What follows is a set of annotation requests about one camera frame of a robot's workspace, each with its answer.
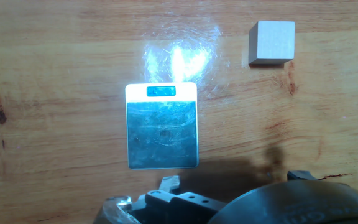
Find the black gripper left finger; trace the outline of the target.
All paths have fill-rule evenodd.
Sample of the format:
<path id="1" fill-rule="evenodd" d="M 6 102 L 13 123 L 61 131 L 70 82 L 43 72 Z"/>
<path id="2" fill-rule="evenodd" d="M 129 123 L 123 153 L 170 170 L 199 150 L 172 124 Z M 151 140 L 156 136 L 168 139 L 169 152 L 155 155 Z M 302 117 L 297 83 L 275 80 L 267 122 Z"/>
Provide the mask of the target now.
<path id="1" fill-rule="evenodd" d="M 180 177 L 164 177 L 157 190 L 141 195 L 131 215 L 141 224 L 207 224 L 226 204 L 193 192 L 182 193 Z"/>

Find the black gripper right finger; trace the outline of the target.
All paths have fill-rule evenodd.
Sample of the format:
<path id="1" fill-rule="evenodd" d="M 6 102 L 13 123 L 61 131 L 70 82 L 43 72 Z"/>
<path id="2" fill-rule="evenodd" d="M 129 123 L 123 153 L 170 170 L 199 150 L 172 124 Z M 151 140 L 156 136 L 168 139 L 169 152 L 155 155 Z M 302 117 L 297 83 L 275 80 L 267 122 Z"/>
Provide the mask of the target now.
<path id="1" fill-rule="evenodd" d="M 292 170 L 287 172 L 287 180 L 318 180 L 309 171 Z"/>

